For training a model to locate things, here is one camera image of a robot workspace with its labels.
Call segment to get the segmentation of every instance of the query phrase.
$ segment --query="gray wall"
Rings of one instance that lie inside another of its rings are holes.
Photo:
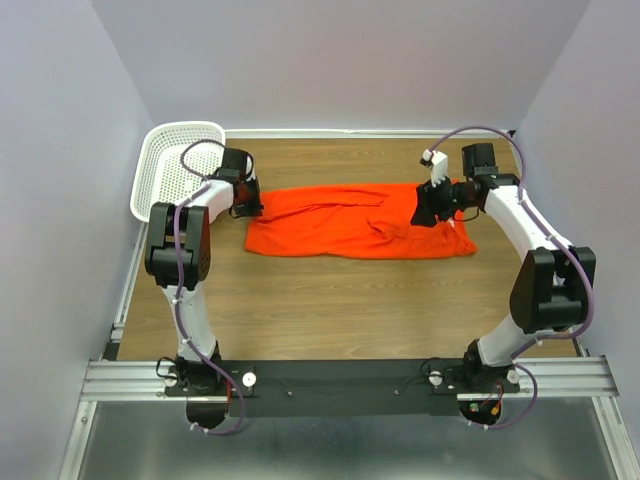
[[[155,123],[513,128],[588,0],[92,0]]]
[[[529,191],[576,244],[596,252],[596,318],[584,336],[606,353],[640,451],[636,295],[640,289],[640,3],[594,0],[519,129]]]
[[[115,315],[151,120],[86,0],[0,16],[0,478],[57,478]]]

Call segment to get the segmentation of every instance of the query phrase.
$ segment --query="wooden table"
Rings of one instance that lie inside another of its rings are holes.
[[[503,172],[515,171],[505,141],[492,141]],[[461,148],[447,141],[450,174],[461,176]],[[345,183],[426,181],[418,164],[429,139],[231,140],[256,159],[264,191]],[[471,216],[475,210],[468,211]],[[507,314],[518,256],[486,215],[467,223],[478,245],[446,260],[275,258],[243,249],[248,219],[211,225],[206,280],[209,320],[223,358],[363,359],[460,357]],[[118,358],[173,357],[169,304],[141,266]],[[573,356],[570,341],[547,341],[531,356]]]

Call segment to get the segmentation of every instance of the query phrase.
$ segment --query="orange shirt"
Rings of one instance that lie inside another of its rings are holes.
[[[251,220],[245,249],[282,257],[378,259],[475,253],[464,223],[443,222],[433,228],[410,224],[417,186],[332,185],[262,193],[263,215]]]

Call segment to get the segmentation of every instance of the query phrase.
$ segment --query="white plastic basket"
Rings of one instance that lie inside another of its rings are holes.
[[[200,179],[180,165],[180,154],[205,138],[225,143],[224,130],[213,122],[165,123],[147,134],[131,192],[131,213],[138,220],[149,222],[154,203],[179,203],[200,186]],[[210,174],[220,167],[223,153],[219,145],[203,143],[187,153],[185,163]]]

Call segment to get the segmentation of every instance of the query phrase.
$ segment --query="metal floor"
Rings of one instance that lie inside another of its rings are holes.
[[[528,399],[505,400],[505,419]],[[90,480],[617,478],[589,398],[543,398],[512,428],[485,432],[426,415],[261,418],[241,432],[192,432],[184,404],[99,403],[82,464]]]

